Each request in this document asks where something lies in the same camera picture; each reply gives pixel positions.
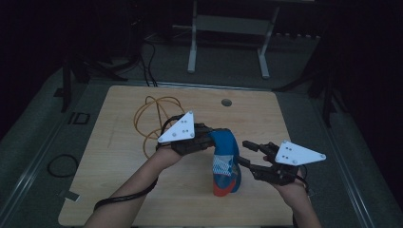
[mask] wooden table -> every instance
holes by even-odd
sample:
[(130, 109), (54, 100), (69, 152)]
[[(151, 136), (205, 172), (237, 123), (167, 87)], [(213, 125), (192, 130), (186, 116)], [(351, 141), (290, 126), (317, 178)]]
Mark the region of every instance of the wooden table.
[[(136, 111), (146, 96), (173, 96), (185, 111), (192, 110), (195, 123), (213, 128), (226, 127), (234, 133), (240, 154), (255, 164), (269, 165), (262, 153), (242, 147), (254, 143), (280, 144), (289, 135), (276, 95), (264, 91), (136, 87), (110, 88), (94, 126), (70, 191), (78, 201), (66, 200), (59, 216), (62, 225), (83, 225), (98, 200), (108, 198), (142, 165), (146, 157), (144, 137), (133, 126)], [(221, 104), (229, 99), (231, 106)], [(181, 114), (174, 105), (166, 107), (170, 116)], [(157, 109), (149, 108), (139, 120), (139, 129), (159, 128)], [(152, 154), (156, 141), (148, 140)], [(292, 224), (292, 212), (278, 192), (267, 182), (254, 180), (241, 168), (242, 182), (237, 193), (218, 198), (213, 195), (214, 147), (183, 157), (165, 170), (156, 188), (148, 194), (134, 221), (136, 226), (269, 226)]]

